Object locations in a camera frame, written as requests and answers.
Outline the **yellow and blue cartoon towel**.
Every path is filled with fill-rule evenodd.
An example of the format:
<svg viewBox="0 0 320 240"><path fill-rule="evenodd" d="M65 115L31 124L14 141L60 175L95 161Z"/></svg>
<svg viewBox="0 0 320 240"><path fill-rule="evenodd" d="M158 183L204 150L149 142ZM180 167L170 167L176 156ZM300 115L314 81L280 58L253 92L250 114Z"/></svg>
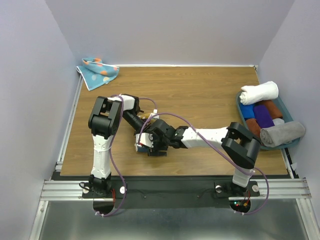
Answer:
<svg viewBox="0 0 320 240"><path fill-rule="evenodd" d="M158 110L157 109L154 109L153 110L153 113L157 114L158 113ZM148 119L148 117L150 116L150 113L144 113L142 115L139 115L138 118L142 120L142 123L144 124L144 122ZM140 130L136 131L135 132L135 137L136 137L136 134L140 134ZM135 150L137 152L144 152L144 153L148 153L149 152L149 149L151 149L150 147L137 147L136 146L136 141L135 141Z"/></svg>

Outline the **blue polka dot towel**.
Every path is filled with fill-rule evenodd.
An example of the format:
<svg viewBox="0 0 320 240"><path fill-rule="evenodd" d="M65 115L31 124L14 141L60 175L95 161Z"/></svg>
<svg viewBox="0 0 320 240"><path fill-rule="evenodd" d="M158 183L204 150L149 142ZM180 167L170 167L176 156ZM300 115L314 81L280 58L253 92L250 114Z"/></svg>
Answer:
<svg viewBox="0 0 320 240"><path fill-rule="evenodd" d="M116 65L103 63L100 58L87 57L76 66L76 71L82 76L88 91L107 85L119 74L120 68Z"/></svg>

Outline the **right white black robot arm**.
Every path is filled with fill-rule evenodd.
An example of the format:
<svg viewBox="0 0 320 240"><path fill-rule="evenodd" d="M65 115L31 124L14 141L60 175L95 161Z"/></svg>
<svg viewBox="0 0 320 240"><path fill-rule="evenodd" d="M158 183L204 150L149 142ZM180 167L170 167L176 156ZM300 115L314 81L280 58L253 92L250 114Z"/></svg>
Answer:
<svg viewBox="0 0 320 240"><path fill-rule="evenodd" d="M228 127L207 129L187 126L174 128L164 120L157 119L143 131L149 134L150 152L174 149L206 148L224 150L227 158L235 165L231 192L242 195L248 190L256 160L261 148L261 141L247 128L238 122L232 122Z"/></svg>

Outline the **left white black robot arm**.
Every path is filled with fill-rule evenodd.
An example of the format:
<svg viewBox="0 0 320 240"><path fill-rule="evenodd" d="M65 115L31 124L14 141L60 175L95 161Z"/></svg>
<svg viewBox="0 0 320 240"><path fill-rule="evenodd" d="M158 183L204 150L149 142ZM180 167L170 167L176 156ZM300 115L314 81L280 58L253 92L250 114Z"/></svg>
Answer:
<svg viewBox="0 0 320 240"><path fill-rule="evenodd" d="M88 184L80 185L84 194L91 194L94 198L115 196L111 181L110 150L121 120L125 119L135 130L135 150L147 152L146 146L138 144L138 133L144 122L157 111L154 109L151 113L144 113L140 109L140 98L132 95L97 97L88 120L93 139L93 166Z"/></svg>

